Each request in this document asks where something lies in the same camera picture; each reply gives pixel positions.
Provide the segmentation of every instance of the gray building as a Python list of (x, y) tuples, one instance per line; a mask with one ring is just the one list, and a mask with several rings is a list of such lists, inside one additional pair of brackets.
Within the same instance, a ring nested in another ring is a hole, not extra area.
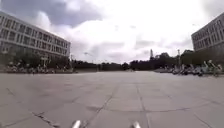
[(49, 60), (69, 57), (71, 43), (16, 17), (0, 12), (0, 52), (36, 54)]
[(224, 13), (193, 33), (191, 38), (195, 51), (210, 49), (213, 54), (224, 54)]

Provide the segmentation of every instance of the paved ground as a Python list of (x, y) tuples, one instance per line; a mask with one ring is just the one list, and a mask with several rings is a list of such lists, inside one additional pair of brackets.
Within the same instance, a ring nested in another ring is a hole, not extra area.
[(7, 128), (223, 128), (224, 78), (153, 72), (0, 74)]

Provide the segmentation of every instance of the street light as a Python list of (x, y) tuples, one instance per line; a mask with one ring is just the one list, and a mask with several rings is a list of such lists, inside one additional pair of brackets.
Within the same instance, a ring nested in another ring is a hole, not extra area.
[(178, 49), (177, 51), (178, 51), (178, 65), (179, 65), (179, 68), (181, 68), (180, 49)]

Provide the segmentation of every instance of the cloud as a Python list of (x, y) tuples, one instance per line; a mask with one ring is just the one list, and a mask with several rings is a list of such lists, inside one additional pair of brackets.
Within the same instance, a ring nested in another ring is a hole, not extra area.
[(154, 45), (154, 44), (155, 44), (155, 42), (153, 42), (153, 41), (137, 40), (135, 43), (135, 49), (138, 50), (138, 49), (141, 49), (141, 48), (144, 48), (144, 47), (147, 47), (150, 45)]
[(69, 40), (77, 59), (123, 62), (149, 59), (150, 49), (171, 56), (192, 49), (191, 34), (221, 4), (216, 10), (204, 0), (4, 0), (2, 7)]
[(224, 12), (223, 0), (204, 0), (202, 4), (210, 19)]
[(85, 0), (3, 0), (2, 4), (3, 10), (22, 19), (35, 18), (37, 12), (45, 12), (55, 25), (76, 26), (102, 18), (100, 12)]

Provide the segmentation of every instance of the multi-story building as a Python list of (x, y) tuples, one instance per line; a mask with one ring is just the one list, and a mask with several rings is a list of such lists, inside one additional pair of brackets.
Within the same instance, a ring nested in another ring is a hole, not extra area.
[(224, 13), (191, 36), (195, 51), (210, 50), (211, 54), (224, 55)]
[(69, 57), (71, 43), (18, 18), (0, 12), (0, 52), (36, 54), (44, 58)]

